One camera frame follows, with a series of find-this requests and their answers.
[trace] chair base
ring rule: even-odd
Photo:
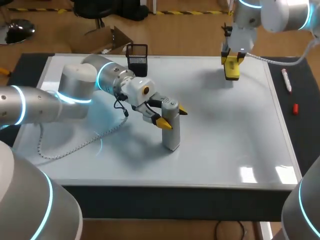
[[[29,20],[13,19],[9,24],[0,25],[0,45],[21,43],[36,31]]]

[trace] cardboard box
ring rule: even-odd
[[[101,54],[104,49],[112,49],[107,54],[125,54],[123,48],[133,41],[119,28],[112,30],[109,26],[88,32],[69,41],[73,54]]]

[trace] wooden floor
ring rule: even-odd
[[[34,2],[21,5],[24,3],[20,1],[15,1],[11,7],[69,6],[64,0],[42,2],[40,6]],[[219,10],[224,5],[223,0],[219,1],[220,4],[215,0],[158,0],[158,10]],[[11,71],[22,53],[69,53],[70,37],[81,36],[95,28],[93,20],[76,17],[72,12],[11,12],[11,17],[28,19],[36,25],[35,35],[31,39],[20,44],[0,46],[0,67]],[[135,43],[148,44],[150,55],[219,56],[224,39],[221,26],[224,22],[232,22],[232,18],[227,15],[150,15],[144,21],[134,22],[110,16],[104,22],[120,28]],[[260,27],[253,53],[259,56],[299,56],[311,39],[309,32],[271,34]],[[311,51],[307,60],[319,84],[320,67],[317,56],[320,56],[320,47]],[[0,76],[0,85],[6,82],[7,78]],[[84,222],[82,240],[213,240],[215,224],[215,221],[88,220]],[[254,240],[253,224],[244,224],[247,230],[245,239]],[[274,231],[279,227],[279,224],[274,224]],[[224,222],[218,232],[219,240],[239,240],[241,236],[236,222]]]

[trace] black mesh pen holder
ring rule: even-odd
[[[148,74],[148,45],[128,44],[125,56],[128,60],[128,68],[137,77],[146,77]]]

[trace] red object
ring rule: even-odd
[[[292,113],[293,113],[293,115],[298,115],[298,113],[299,113],[299,105],[297,103],[293,104]]]

